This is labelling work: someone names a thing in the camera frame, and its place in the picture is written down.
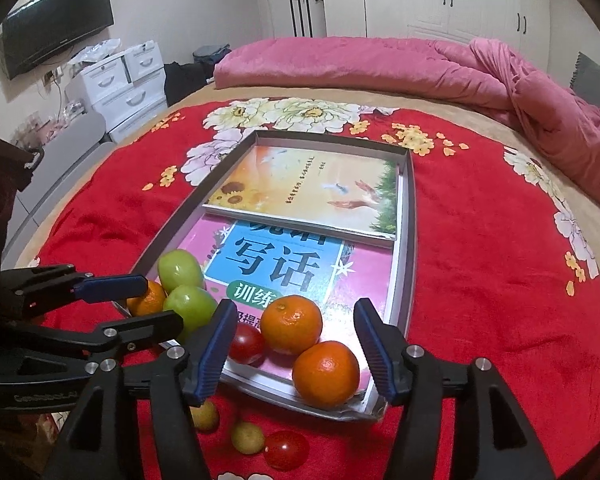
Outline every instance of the beige bedsheet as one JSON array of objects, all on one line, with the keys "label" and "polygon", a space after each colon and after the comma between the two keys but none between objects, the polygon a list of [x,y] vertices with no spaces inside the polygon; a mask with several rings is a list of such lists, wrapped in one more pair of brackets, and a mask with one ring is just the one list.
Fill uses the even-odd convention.
[{"label": "beige bedsheet", "polygon": [[[412,108],[420,110],[432,115],[436,115],[440,118],[449,120],[455,124],[469,128],[478,134],[481,134],[490,139],[499,140],[500,142],[522,150],[527,155],[534,156],[534,158],[542,161],[544,167],[548,173],[554,178],[554,180],[560,183],[560,188],[564,192],[565,197],[575,217],[578,219],[578,223],[584,235],[593,248],[596,256],[598,267],[600,268],[600,208],[588,197],[582,194],[569,180],[567,180],[560,171],[555,170],[548,163],[546,163],[540,156],[538,156],[534,150],[524,141],[522,138],[510,128],[503,126],[496,121],[493,121],[483,115],[476,112],[466,110],[465,108],[457,105],[444,104],[440,102],[432,102],[429,100],[422,100],[416,98],[407,98],[400,96],[389,96],[385,94],[377,94],[373,92],[363,91],[349,91],[349,90],[334,90],[334,89],[285,89],[285,88],[231,88],[225,90],[216,90],[214,86],[207,86],[206,88],[190,95],[179,104],[171,107],[169,111],[181,108],[183,106],[190,106],[196,104],[207,103],[211,101],[227,101],[235,99],[248,99],[252,97],[303,97],[313,99],[324,99],[334,102],[344,103],[356,103],[361,105],[376,105],[385,107],[400,107],[400,108]],[[133,140],[141,136],[145,131],[146,127],[140,128],[138,133],[125,139],[125,144],[129,144]],[[38,253],[38,250],[48,237],[49,231],[53,226],[56,218],[67,204],[67,202],[74,196],[74,194],[87,182],[97,167],[94,167],[89,171],[74,188],[67,194],[48,218],[43,222],[35,236],[31,239],[20,259],[18,260],[19,266],[26,266]]]}]

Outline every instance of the green label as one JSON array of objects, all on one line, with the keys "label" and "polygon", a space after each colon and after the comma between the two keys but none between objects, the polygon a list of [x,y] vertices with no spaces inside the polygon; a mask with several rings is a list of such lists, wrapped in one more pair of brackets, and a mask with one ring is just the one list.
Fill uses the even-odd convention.
[{"label": "green label", "polygon": [[229,283],[226,288],[226,295],[230,300],[259,308],[260,310],[264,310],[269,303],[282,297],[282,294],[276,290],[241,280]]}]

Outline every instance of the black cloth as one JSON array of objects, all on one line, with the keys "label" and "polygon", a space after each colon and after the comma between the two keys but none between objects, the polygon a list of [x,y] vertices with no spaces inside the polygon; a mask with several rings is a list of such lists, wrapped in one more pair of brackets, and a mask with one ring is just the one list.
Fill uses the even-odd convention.
[{"label": "black cloth", "polygon": [[180,65],[173,62],[164,66],[167,79],[164,82],[164,93],[169,106],[182,101],[206,86],[206,71],[202,63]]}]

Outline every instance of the green fruit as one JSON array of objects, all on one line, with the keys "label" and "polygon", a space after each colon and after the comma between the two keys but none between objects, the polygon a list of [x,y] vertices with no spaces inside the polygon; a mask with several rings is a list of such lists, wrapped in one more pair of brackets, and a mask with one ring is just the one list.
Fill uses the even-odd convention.
[{"label": "green fruit", "polygon": [[205,403],[199,408],[189,408],[189,410],[193,418],[193,425],[198,431],[211,433],[218,429],[220,416],[216,405],[210,400],[205,400]]},{"label": "green fruit", "polygon": [[193,254],[176,249],[163,254],[158,260],[158,275],[162,288],[169,294],[180,285],[204,287],[205,275]]},{"label": "green fruit", "polygon": [[264,433],[250,422],[238,422],[231,432],[231,443],[243,455],[254,455],[264,447]]},{"label": "green fruit", "polygon": [[217,307],[218,302],[206,290],[193,285],[181,285],[167,296],[162,310],[173,310],[180,314],[184,330],[178,340],[184,342],[195,329],[211,321]]}]

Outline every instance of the orange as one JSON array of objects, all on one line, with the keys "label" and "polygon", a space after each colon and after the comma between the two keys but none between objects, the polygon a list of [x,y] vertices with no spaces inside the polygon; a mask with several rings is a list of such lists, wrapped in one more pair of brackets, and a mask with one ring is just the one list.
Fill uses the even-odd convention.
[{"label": "orange", "polygon": [[278,298],[262,313],[260,332],[272,350],[300,355],[320,339],[322,314],[313,301],[302,296]]},{"label": "orange", "polygon": [[356,393],[360,384],[360,365],[345,345],[325,341],[296,359],[292,379],[304,402],[314,408],[330,410]]},{"label": "orange", "polygon": [[162,304],[167,299],[162,285],[152,282],[152,280],[147,280],[147,284],[148,288],[144,296],[126,300],[126,307],[132,316],[146,316],[162,312]]}]

